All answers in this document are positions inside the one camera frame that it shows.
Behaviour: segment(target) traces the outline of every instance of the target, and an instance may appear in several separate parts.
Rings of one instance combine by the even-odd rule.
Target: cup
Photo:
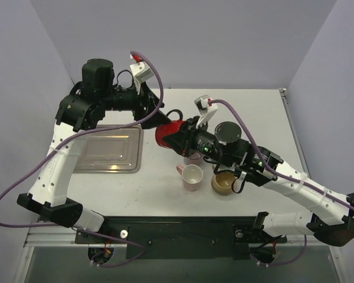
[[[237,192],[239,183],[237,178],[229,172],[219,173],[211,178],[211,187],[220,195],[229,195],[232,193],[231,185],[233,182],[235,182],[234,190]]]
[[[203,154],[199,153],[199,152],[195,152],[194,154],[190,155],[189,157],[184,157],[183,162],[186,165],[195,164],[195,165],[199,166],[203,162]]]
[[[178,173],[181,175],[183,180],[183,187],[193,192],[198,190],[201,186],[201,181],[203,178],[203,171],[195,164],[182,165],[179,164],[176,166]]]

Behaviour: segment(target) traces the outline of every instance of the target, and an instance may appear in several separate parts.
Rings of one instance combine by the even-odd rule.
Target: silver baking tray
[[[134,173],[142,161],[140,126],[93,133],[79,157],[74,173]]]

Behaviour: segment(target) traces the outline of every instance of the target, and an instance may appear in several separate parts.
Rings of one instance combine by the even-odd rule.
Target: mug handle
[[[178,171],[178,173],[179,173],[180,175],[182,175],[182,171],[183,171],[184,168],[185,168],[185,166],[182,165],[182,164],[178,164],[178,165],[176,166],[176,169],[177,169],[177,171]]]

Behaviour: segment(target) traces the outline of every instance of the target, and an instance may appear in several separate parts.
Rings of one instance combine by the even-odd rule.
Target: gray wall
[[[354,192],[354,0],[338,0],[289,86],[312,177]],[[343,249],[354,281],[354,240]]]
[[[0,193],[47,153],[58,102],[72,83],[29,0],[0,0]],[[0,204],[0,221],[28,223],[19,186]],[[0,282],[12,282],[27,229],[0,228]]]
[[[335,0],[31,0],[74,80],[144,53],[172,88],[290,84]]]

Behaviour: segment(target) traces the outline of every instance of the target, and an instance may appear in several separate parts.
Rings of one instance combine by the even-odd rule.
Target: purple cable
[[[140,245],[140,244],[138,244],[138,243],[135,243],[135,242],[131,242],[131,241],[128,241],[128,240],[124,240],[124,239],[120,239],[120,238],[115,238],[115,237],[111,237],[111,236],[107,236],[107,235],[102,235],[102,234],[100,234],[100,233],[96,233],[96,232],[92,232],[92,231],[88,231],[88,230],[83,230],[83,229],[79,229],[79,230],[82,231],[82,232],[85,232],[85,233],[92,234],[92,235],[94,235],[94,236],[99,236],[99,237],[106,238],[106,239],[109,239],[109,240],[127,243],[127,244],[129,244],[129,245],[137,246],[137,247],[143,249],[142,252],[138,253],[137,255],[133,256],[132,258],[129,258],[129,259],[127,259],[127,260],[125,260],[125,261],[123,261],[123,262],[121,262],[121,263],[119,263],[119,264],[111,264],[111,265],[103,265],[103,264],[101,264],[100,267],[105,267],[105,268],[119,267],[119,266],[128,264],[128,263],[134,261],[134,260],[137,259],[137,258],[140,258],[140,257],[146,252],[144,246],[142,246],[142,245]],[[94,261],[94,259],[95,259],[97,256],[99,256],[99,255],[101,255],[101,254],[104,254],[104,253],[105,253],[105,251],[104,251],[104,252],[99,252],[99,253],[95,254],[94,256],[92,256],[92,259],[91,259],[91,260],[92,260],[95,264],[98,264],[98,263],[96,263],[96,262]]]
[[[145,63],[148,64],[148,66],[151,68],[151,70],[153,71],[153,73],[155,74],[155,77],[159,83],[159,88],[160,88],[160,99],[159,99],[159,103],[156,106],[156,108],[146,117],[140,119],[139,121],[134,121],[132,123],[129,124],[125,124],[125,125],[118,125],[118,126],[113,126],[113,127],[105,127],[105,128],[99,128],[99,129],[93,129],[93,130],[88,130],[88,131],[82,131],[79,132],[77,134],[74,134],[73,136],[70,136],[69,138],[65,139],[64,141],[62,141],[55,149],[59,150],[61,149],[63,146],[65,146],[67,143],[69,143],[70,141],[72,141],[73,139],[76,139],[77,137],[81,137],[84,136],[86,134],[92,134],[92,133],[98,133],[100,131],[110,131],[110,130],[117,130],[117,129],[122,129],[122,128],[126,128],[126,127],[132,127],[138,124],[141,124],[145,121],[147,121],[148,119],[150,119],[153,115],[156,114],[156,112],[160,109],[162,103],[163,103],[163,98],[164,98],[164,88],[163,88],[163,84],[161,82],[161,78],[159,73],[156,71],[156,68],[153,66],[153,64],[146,58],[144,57],[141,53],[138,53],[136,51],[131,51],[130,52],[131,55],[137,55],[139,56]],[[44,160],[41,161],[40,164],[38,164],[34,169],[32,169],[29,173],[27,173],[24,177],[20,178],[19,180],[17,180],[16,182],[14,182],[10,187],[8,187],[5,191],[3,191],[0,194],[0,201],[2,200],[2,198],[9,193],[12,189],[14,189],[15,187],[17,187],[19,184],[21,184],[23,181],[27,180],[31,175],[33,175],[35,172],[37,172],[38,170],[40,170],[40,168],[42,168],[43,165],[45,165],[51,158],[53,158],[53,156],[56,154],[56,151],[51,152]],[[6,224],[6,223],[2,223],[0,222],[0,226],[1,227],[7,227],[7,228],[31,228],[31,227],[42,227],[42,226],[57,226],[57,224],[54,223],[37,223],[37,224]]]
[[[270,263],[268,264],[268,266],[281,266],[281,265],[287,265],[287,264],[292,264],[294,262],[296,262],[298,259],[300,259],[307,250],[307,236],[304,235],[304,247],[301,250],[300,254],[298,254],[297,256],[295,256],[293,259],[290,259],[289,261],[284,261],[284,262],[277,262],[276,264],[274,263]],[[257,261],[258,259],[255,258],[254,254],[252,253],[252,257]]]
[[[211,103],[221,103],[223,104],[224,106],[226,106],[226,108],[229,109],[229,111],[233,114],[233,116],[236,118],[236,120],[238,121],[238,123],[240,124],[241,128],[243,129],[243,131],[245,132],[245,134],[247,135],[248,139],[249,139],[249,142],[252,144],[255,152],[257,153],[258,155],[258,158],[261,160],[262,164],[265,166],[265,168],[272,174],[274,175],[277,175],[278,177],[281,177],[283,179],[286,179],[286,180],[289,180],[291,182],[294,182],[294,183],[300,183],[300,180],[298,179],[295,179],[295,178],[292,178],[290,176],[286,176],[286,175],[283,175],[279,172],[276,172],[273,168],[271,168],[265,161],[265,159],[263,158],[263,155],[262,153],[260,152],[260,149],[258,148],[252,134],[249,132],[247,126],[244,124],[244,122],[241,120],[240,116],[237,114],[236,110],[228,103],[226,102],[225,100],[222,100],[222,99],[216,99],[216,100],[212,100]],[[324,195],[324,192],[322,192],[318,187],[316,186],[313,186],[311,185],[310,183],[307,183],[307,182],[304,182],[303,183],[305,186],[307,187],[310,187],[311,189],[313,189],[314,191]],[[332,196],[332,195],[326,195],[327,198],[331,199],[331,200],[334,200],[335,202],[338,202],[339,204],[347,207],[348,209],[354,211],[354,207],[351,206],[350,204],[336,198],[335,196]]]

